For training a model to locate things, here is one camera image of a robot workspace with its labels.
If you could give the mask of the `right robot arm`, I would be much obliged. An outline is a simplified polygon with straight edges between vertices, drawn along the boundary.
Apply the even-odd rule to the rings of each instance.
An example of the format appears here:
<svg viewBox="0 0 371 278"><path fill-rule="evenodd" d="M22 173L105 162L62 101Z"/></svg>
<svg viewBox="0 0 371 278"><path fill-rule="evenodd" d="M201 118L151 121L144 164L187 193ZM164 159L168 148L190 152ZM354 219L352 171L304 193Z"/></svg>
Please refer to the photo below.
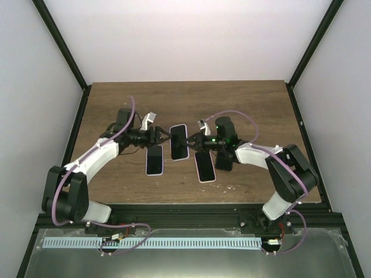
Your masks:
<svg viewBox="0 0 371 278"><path fill-rule="evenodd" d="M263 205L257 218L258 228L271 233L278 220L293 212L308 193L318 185L319 176L297 145L265 147L240 139L227 116L215 120L217 134L209 133L204 120L200 131L179 139L179 146L195 151L199 182L216 180L216 170L231 171L234 164L249 164L268 170L275 191Z"/></svg>

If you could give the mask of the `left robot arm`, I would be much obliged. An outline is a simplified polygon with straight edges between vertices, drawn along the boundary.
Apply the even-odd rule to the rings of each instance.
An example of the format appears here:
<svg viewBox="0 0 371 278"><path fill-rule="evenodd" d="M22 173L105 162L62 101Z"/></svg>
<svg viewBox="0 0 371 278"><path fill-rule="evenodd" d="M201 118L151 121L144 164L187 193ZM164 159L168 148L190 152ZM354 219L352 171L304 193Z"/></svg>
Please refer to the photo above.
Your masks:
<svg viewBox="0 0 371 278"><path fill-rule="evenodd" d="M152 126L156 117L153 112L146 114L140 127L135 128L135 114L132 109L120 109L116 121L88 151L73 162L63 167L53 166L48 171L42 210L51 215L56 226L86 221L98 222L98 227L106 234L118 229L118 219L111 215L111 207L89 199L90 181L127 147L152 150L172 137L160 126Z"/></svg>

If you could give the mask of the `dark phone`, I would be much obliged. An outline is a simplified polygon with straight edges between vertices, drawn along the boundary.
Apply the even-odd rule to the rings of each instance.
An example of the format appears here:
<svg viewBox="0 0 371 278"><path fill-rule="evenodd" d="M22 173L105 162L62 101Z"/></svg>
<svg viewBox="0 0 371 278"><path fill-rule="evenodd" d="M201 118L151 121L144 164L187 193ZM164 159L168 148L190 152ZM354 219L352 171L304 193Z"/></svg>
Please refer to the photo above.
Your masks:
<svg viewBox="0 0 371 278"><path fill-rule="evenodd" d="M185 124L175 125L169 129L171 158L174 161L184 160L189 157L189 150L185 144L187 139L187 126Z"/></svg>

